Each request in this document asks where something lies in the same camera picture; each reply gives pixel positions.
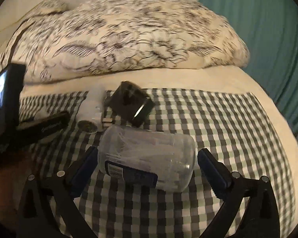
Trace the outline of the person's left hand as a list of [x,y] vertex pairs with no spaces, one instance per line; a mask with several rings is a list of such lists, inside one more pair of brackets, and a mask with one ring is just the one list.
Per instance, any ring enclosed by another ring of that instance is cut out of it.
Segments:
[[0,222],[16,228],[17,209],[27,177],[32,173],[32,160],[23,158],[0,168]]

